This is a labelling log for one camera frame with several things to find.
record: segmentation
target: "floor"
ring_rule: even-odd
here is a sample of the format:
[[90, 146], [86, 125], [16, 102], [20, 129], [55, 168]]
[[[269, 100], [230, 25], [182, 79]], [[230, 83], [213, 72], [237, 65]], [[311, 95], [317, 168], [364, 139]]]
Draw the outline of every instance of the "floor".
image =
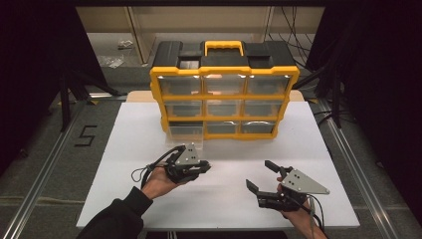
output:
[[[116, 90], [128, 93], [134, 90], [148, 90], [149, 65], [140, 64], [132, 49], [119, 51], [115, 45], [120, 39], [130, 40], [129, 35], [108, 35], [110, 48], [105, 49], [92, 40], [98, 56], [124, 56], [124, 63], [113, 69], [103, 66], [108, 84]], [[300, 61], [299, 54], [294, 57]], [[309, 74], [302, 69], [302, 78]], [[356, 122], [342, 101], [340, 116], [341, 129], [332, 126], [331, 119], [322, 120], [326, 115], [320, 112], [329, 110], [330, 97], [316, 99], [314, 88], [317, 82], [309, 83], [301, 89], [310, 107], [320, 122], [320, 132], [331, 153], [332, 161], [341, 182], [359, 219], [360, 227], [354, 229], [327, 228], [330, 238], [422, 238], [422, 228], [412, 212], [397, 192], [393, 183], [380, 165], [376, 155]], [[89, 88], [91, 93], [100, 92]], [[61, 107], [59, 98], [50, 106], [50, 111], [38, 126], [24, 153], [17, 157], [7, 171], [0, 177], [0, 234], [4, 235], [25, 203], [29, 192], [34, 191], [34, 182], [40, 181], [40, 172], [47, 172], [35, 195], [35, 204], [29, 208], [19, 228], [19, 238], [75, 238], [79, 229], [75, 227], [84, 202], [94, 180], [107, 139], [111, 133], [119, 106], [124, 98], [105, 98], [90, 102], [74, 101], [72, 130], [64, 136], [61, 129]], [[340, 146], [338, 135], [348, 143], [346, 149]], [[356, 174], [352, 167], [358, 164], [363, 175]], [[367, 185], [360, 182], [365, 178]], [[371, 200], [378, 202], [374, 211]], [[375, 212], [385, 212], [388, 223], [376, 219]], [[295, 230], [287, 230], [289, 238], [302, 238]]]

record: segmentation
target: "black sleeve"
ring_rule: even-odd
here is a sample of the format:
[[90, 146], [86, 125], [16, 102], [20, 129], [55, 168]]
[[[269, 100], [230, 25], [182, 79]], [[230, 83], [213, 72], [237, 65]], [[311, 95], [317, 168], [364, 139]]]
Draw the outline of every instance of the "black sleeve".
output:
[[140, 216], [151, 204], [152, 200], [134, 187], [124, 200], [115, 199], [97, 214], [77, 238], [136, 238], [143, 228]]

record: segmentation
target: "white table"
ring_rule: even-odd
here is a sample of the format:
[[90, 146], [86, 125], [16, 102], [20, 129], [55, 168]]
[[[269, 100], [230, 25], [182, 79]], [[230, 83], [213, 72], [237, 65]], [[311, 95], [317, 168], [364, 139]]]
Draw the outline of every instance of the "white table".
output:
[[[78, 227], [86, 226], [115, 198], [125, 198], [133, 186], [139, 186], [130, 177], [134, 169], [168, 151], [159, 121], [157, 103], [122, 104]], [[275, 139], [205, 140], [202, 159], [212, 168], [195, 181], [155, 199], [142, 216], [146, 230], [293, 227], [279, 212], [259, 208], [256, 196], [246, 187], [249, 179], [260, 190], [276, 191], [278, 175], [265, 167], [265, 159], [297, 168], [330, 190], [330, 195], [317, 197], [326, 227], [359, 226], [308, 103], [289, 103]]]

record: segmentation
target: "human hand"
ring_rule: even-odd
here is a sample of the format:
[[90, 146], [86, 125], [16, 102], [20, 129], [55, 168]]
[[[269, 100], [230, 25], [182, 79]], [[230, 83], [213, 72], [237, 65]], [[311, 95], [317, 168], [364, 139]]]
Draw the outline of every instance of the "human hand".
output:
[[[278, 177], [277, 180], [279, 182], [283, 181], [281, 177]], [[279, 183], [277, 186], [277, 191], [283, 191], [282, 183]], [[307, 209], [311, 208], [307, 200], [304, 203], [304, 207]], [[299, 230], [306, 238], [326, 238], [325, 234], [315, 224], [314, 219], [311, 218], [311, 216], [302, 208], [300, 208], [298, 211], [280, 212], [283, 214], [283, 216], [289, 219], [295, 228]]]
[[154, 168], [145, 185], [140, 190], [152, 200], [167, 194], [174, 188], [183, 184], [186, 184], [186, 182], [177, 184], [172, 182], [170, 178], [167, 177], [165, 169], [160, 166]]

